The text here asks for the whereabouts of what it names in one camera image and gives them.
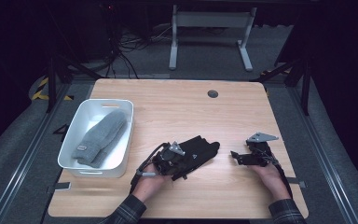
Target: wooden table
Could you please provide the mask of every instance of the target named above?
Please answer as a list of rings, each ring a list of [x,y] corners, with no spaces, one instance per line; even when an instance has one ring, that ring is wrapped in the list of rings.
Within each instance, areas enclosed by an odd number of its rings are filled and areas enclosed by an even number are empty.
[[[208,91],[218,92],[216,98]],[[69,190],[54,193],[53,217],[106,217],[126,198],[138,166],[163,142],[184,142],[201,135],[217,141],[216,157],[198,170],[166,183],[146,203],[150,218],[268,218],[271,195],[258,176],[231,158],[230,150],[250,153],[244,140],[261,132],[279,137],[268,142],[288,177],[296,177],[280,130],[259,83],[194,80],[100,79],[93,99],[126,99],[134,104],[134,129],[127,171],[121,178],[75,177],[65,170],[59,182]],[[304,217],[308,209],[299,185],[291,184]]]

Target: person's right hand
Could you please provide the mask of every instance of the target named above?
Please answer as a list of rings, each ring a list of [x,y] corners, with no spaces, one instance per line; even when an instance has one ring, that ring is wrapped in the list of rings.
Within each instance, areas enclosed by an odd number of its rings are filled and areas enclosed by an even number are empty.
[[[291,199],[286,186],[281,180],[278,169],[270,162],[267,166],[248,165],[248,168],[255,171],[260,176],[264,185],[269,189],[274,198],[274,202],[282,199]]]

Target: person's arm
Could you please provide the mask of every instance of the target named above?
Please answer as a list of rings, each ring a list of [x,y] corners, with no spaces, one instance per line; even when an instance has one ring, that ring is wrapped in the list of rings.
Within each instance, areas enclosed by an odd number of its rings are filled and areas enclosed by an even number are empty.
[[[283,184],[278,169],[272,163],[266,167],[258,165],[249,165],[248,167],[260,176],[272,194],[274,202],[268,208],[275,224],[306,223]]]
[[[145,172],[158,173],[153,164],[145,167]],[[137,223],[146,210],[145,202],[153,197],[165,181],[171,179],[168,175],[141,177],[132,194],[110,215],[108,224]]]

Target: human hand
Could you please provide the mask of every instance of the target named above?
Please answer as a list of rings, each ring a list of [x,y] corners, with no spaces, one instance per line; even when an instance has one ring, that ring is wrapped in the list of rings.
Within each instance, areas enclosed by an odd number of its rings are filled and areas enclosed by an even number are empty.
[[[271,162],[265,167],[248,165],[248,168],[255,171],[258,176],[260,176],[263,184],[272,193],[274,202],[282,199],[291,199],[286,186],[283,184],[278,169]]]
[[[167,180],[171,179],[170,175],[159,175],[156,167],[152,163],[147,165],[144,168],[144,171],[155,173],[156,175],[142,176],[132,192],[132,195],[137,197],[143,203],[155,195]]]

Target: hazard tape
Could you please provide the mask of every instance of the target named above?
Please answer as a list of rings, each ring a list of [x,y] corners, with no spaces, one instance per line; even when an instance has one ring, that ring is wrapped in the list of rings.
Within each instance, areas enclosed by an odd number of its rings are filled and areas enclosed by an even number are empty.
[[[48,76],[45,76],[42,81],[40,82],[39,86],[37,87],[32,100],[48,100],[48,95],[43,95],[42,90],[48,84]],[[65,95],[63,100],[74,100],[75,96],[73,95]]]

